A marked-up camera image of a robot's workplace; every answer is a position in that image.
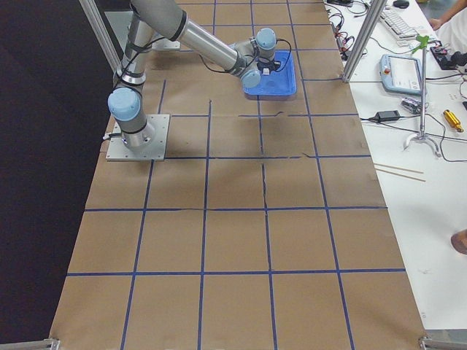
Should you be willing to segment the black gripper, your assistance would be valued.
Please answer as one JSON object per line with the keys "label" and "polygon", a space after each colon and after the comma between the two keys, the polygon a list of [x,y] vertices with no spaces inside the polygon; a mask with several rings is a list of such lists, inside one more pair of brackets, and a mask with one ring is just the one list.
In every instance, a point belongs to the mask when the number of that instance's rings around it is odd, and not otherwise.
{"label": "black gripper", "polygon": [[279,69],[279,61],[257,61],[257,67],[261,74],[263,74],[264,68],[269,68],[272,73]]}

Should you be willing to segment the person hand at edge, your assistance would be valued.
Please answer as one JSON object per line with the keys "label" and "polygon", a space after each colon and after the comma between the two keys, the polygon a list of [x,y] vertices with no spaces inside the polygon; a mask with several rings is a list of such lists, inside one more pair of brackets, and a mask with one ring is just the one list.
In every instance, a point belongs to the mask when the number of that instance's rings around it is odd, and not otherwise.
{"label": "person hand at edge", "polygon": [[459,231],[451,236],[452,247],[461,254],[467,254],[467,230]]}

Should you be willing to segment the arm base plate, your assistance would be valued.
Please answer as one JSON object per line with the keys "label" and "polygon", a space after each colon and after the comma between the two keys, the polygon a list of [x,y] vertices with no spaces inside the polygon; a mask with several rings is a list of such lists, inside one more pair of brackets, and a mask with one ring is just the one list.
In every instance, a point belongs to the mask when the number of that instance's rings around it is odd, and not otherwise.
{"label": "arm base plate", "polygon": [[119,136],[109,140],[107,161],[163,161],[169,131],[169,114],[147,114],[145,128],[135,134],[121,131],[115,122],[113,133]]}

